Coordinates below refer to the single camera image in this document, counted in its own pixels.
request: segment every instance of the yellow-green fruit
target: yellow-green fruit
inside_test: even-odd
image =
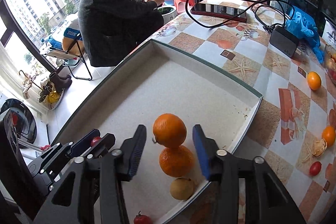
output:
[[[170,185],[170,194],[178,200],[187,200],[194,193],[194,182],[191,179],[178,178]]]

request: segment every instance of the red phone case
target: red phone case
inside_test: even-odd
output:
[[[193,6],[191,8],[191,10],[190,10],[190,13],[193,14],[193,15],[201,15],[201,16],[209,16],[209,17],[220,17],[220,18],[225,18],[225,19],[229,19],[229,18],[232,17],[232,16],[229,16],[229,15],[222,15],[222,14],[217,14],[217,13],[212,13],[212,12],[195,11],[194,8],[195,8],[195,6]],[[247,22],[247,14],[246,14],[246,12],[245,12],[245,15],[246,15],[246,18],[236,17],[236,18],[234,18],[232,20],[246,23]]]

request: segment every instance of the tablecloth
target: tablecloth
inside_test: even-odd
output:
[[[204,2],[240,9],[250,5],[240,0]],[[313,142],[321,139],[323,129],[329,125],[330,110],[336,108],[336,87],[304,43],[299,46],[301,55],[290,59],[269,43],[270,35],[253,12],[249,10],[247,14],[247,23],[231,22],[208,29],[183,13],[151,38],[223,68],[263,95],[261,106],[235,156],[264,157],[306,222],[319,223],[336,199],[336,145],[327,148],[319,158],[312,156],[311,151]],[[282,15],[268,8],[260,8],[258,15],[269,25],[283,22]],[[207,25],[223,21],[209,16],[194,17]],[[305,77],[310,71],[321,77],[322,86],[317,91],[308,87]],[[322,170],[312,177],[309,168],[317,160],[322,163]],[[213,204],[213,194],[213,190],[207,191],[196,205],[187,208],[172,222],[197,223],[201,211],[207,212]]]

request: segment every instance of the curtain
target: curtain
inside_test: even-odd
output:
[[[24,76],[22,74],[20,76],[18,72],[19,69],[16,68],[4,46],[0,43],[0,85],[27,106],[41,114],[47,114],[48,108],[38,101],[38,98],[40,98],[39,92],[41,91],[38,87],[32,85],[28,90],[29,99],[24,100],[21,89]]]

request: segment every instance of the power adapter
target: power adapter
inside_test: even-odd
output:
[[[295,52],[298,52],[298,54],[301,53],[301,51],[297,49],[299,39],[279,25],[276,25],[272,31],[269,42],[290,58],[292,58]]]

